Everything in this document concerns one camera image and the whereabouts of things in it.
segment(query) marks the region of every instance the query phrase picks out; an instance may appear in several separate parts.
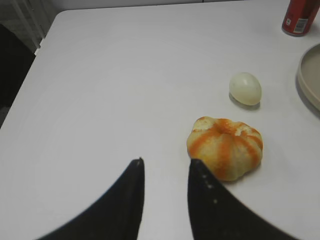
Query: toy pumpkin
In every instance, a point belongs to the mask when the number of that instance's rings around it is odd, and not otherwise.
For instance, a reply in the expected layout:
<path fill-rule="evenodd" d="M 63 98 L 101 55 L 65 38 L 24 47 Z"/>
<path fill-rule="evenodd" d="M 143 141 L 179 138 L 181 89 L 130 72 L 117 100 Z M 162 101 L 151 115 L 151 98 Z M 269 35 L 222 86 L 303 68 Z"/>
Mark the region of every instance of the toy pumpkin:
<path fill-rule="evenodd" d="M 187 142 L 192 159 L 200 159 L 221 181 L 234 181 L 256 168 L 262 159 L 261 134 L 243 122 L 203 116 Z"/>

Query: plate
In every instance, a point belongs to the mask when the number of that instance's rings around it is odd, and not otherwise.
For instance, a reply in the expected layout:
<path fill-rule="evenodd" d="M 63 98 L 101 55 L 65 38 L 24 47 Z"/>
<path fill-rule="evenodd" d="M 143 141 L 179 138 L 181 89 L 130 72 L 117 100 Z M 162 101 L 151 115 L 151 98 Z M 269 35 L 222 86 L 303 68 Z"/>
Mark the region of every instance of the plate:
<path fill-rule="evenodd" d="M 306 98 L 320 110 L 320 44 L 307 50 L 302 56 L 297 79 Z"/>

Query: floor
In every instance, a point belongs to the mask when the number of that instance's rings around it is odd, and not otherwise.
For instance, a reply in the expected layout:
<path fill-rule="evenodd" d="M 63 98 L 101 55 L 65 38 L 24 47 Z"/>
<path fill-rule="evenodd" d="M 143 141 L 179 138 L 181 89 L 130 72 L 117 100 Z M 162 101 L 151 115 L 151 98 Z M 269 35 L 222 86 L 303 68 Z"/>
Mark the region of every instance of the floor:
<path fill-rule="evenodd" d="M 11 0 L 0 0 L 0 24 L 4 25 L 7 29 L 13 32 L 33 53 L 36 51 L 36 47 L 28 35 L 27 30 L 18 17 Z M 17 0 L 19 6 L 26 17 L 27 22 L 32 28 L 33 33 L 37 39 L 41 40 L 41 37 L 33 23 L 25 5 L 22 0 Z"/>

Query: can label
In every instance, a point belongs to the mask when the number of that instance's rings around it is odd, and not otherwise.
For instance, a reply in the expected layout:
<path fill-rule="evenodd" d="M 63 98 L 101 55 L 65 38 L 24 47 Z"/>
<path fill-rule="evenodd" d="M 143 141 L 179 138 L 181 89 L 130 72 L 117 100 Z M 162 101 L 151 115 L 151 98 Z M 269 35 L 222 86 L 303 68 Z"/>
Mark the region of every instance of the can label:
<path fill-rule="evenodd" d="M 291 0 L 282 29 L 290 35 L 305 35 L 309 32 L 319 8 L 320 0 Z"/>

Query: soda can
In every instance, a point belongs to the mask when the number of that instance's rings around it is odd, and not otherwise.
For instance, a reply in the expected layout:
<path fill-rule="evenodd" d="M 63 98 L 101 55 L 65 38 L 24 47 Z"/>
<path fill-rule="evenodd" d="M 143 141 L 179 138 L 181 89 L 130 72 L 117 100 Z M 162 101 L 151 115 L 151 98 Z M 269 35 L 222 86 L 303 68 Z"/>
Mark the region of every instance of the soda can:
<path fill-rule="evenodd" d="M 282 30 L 292 36 L 303 36 L 310 30 L 320 8 L 320 0 L 291 0 Z"/>

